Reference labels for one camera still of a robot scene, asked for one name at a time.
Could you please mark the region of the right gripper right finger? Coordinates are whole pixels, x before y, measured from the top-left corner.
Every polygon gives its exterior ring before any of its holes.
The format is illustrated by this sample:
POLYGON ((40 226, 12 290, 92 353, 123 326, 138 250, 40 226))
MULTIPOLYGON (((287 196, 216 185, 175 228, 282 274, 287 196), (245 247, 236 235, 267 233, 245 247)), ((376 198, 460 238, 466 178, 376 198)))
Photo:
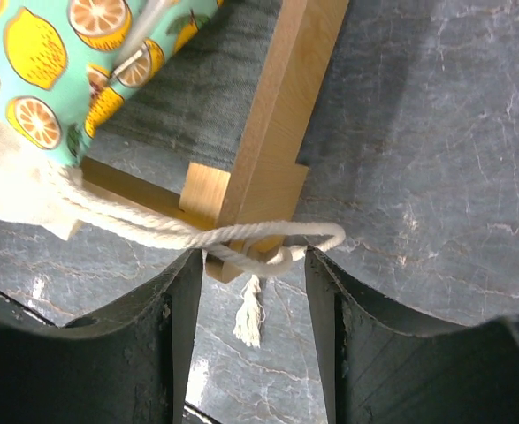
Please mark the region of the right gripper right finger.
POLYGON ((305 278, 329 422, 519 423, 519 315, 443 321, 316 248, 305 278))

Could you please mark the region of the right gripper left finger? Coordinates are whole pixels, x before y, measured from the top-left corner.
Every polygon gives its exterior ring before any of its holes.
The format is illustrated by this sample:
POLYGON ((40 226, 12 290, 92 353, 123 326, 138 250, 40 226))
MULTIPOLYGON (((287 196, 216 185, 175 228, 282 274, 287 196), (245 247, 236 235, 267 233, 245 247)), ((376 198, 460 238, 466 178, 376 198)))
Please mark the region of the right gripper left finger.
POLYGON ((0 423, 180 423, 202 253, 63 327, 0 291, 0 423))

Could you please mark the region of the large lemon print cushion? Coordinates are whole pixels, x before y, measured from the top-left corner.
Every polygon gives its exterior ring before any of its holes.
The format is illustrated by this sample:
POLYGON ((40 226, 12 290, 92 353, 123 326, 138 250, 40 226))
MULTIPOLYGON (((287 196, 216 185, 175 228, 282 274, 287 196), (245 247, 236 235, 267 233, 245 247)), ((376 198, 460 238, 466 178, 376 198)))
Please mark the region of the large lemon print cushion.
POLYGON ((96 129, 220 8, 218 1, 0 1, 0 220, 60 239, 79 218, 96 129))

